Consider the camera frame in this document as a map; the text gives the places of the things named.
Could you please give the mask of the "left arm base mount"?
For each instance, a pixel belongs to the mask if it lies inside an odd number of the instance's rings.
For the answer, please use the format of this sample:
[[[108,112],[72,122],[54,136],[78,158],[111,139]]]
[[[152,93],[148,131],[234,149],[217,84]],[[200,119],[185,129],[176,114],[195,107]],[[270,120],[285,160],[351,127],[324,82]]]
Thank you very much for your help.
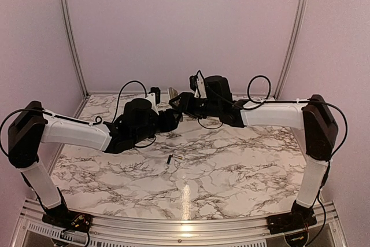
[[[66,212],[45,213],[42,222],[63,228],[64,230],[87,233],[90,230],[92,215],[67,210]]]

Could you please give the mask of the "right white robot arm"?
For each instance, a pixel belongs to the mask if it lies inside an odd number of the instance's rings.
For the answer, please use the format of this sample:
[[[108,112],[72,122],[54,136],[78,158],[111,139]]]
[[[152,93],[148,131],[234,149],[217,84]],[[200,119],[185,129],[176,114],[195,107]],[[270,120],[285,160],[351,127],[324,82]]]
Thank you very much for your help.
[[[299,228],[309,219],[313,204],[325,184],[338,134],[330,104],[322,96],[295,101],[233,100],[228,80],[222,76],[190,77],[191,91],[168,89],[169,104],[192,118],[216,117],[225,125],[289,127],[304,132],[306,168],[300,190],[286,223]]]

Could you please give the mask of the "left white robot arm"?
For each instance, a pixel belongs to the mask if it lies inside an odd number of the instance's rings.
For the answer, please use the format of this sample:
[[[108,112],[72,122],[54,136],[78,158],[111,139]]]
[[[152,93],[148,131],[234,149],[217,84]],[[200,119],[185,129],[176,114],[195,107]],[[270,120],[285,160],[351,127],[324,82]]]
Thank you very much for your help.
[[[38,156],[40,144],[59,143],[120,154],[139,148],[140,142],[154,139],[158,133],[173,131],[182,117],[173,109],[157,110],[147,98],[126,103],[123,114],[113,122],[99,116],[90,122],[59,115],[44,109],[39,101],[13,114],[17,117],[8,127],[8,149],[3,153],[39,197],[46,215],[61,227],[73,222],[73,212]]]

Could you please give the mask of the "purple battery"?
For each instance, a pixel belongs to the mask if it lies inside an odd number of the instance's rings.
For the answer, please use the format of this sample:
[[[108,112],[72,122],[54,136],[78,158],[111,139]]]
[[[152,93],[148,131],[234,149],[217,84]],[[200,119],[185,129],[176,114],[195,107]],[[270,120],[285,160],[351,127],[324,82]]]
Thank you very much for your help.
[[[172,159],[172,155],[170,154],[170,155],[168,156],[168,159],[167,159],[166,163],[167,163],[167,164],[170,164],[171,159]]]

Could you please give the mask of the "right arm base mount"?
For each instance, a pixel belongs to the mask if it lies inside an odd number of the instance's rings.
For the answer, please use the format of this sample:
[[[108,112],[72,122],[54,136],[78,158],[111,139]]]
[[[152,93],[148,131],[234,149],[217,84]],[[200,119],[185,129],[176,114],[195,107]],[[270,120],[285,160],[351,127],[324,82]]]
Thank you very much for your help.
[[[307,217],[304,217],[301,213],[292,212],[267,217],[267,226],[270,234],[305,229],[315,224],[317,224],[317,220],[313,212],[310,212]]]

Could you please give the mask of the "grey remote control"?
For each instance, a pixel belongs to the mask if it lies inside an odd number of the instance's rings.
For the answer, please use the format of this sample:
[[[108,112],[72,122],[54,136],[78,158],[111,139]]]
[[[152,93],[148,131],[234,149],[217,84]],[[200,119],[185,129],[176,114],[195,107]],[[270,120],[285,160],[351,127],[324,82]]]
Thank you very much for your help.
[[[179,93],[176,89],[174,89],[173,87],[168,88],[169,100],[177,95],[179,95]],[[168,112],[170,115],[173,116],[175,123],[179,124],[180,122],[183,121],[183,114],[181,111],[176,111],[172,109],[171,107],[171,108],[168,108],[166,112]]]

